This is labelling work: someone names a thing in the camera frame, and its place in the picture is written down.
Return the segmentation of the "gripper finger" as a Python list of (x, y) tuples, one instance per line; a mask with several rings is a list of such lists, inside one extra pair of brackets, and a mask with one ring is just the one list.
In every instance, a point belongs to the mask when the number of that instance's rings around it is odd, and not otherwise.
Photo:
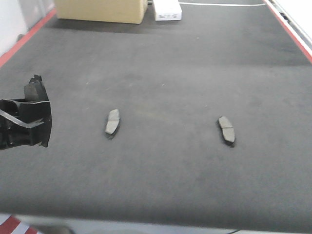
[(44, 123), (45, 101), (22, 102), (2, 99), (0, 115), (20, 127), (35, 128)]
[(45, 101), (45, 118), (43, 121), (42, 125), (35, 128), (24, 128), (0, 116), (0, 149), (6, 150), (23, 145), (48, 147), (52, 129), (49, 101)]

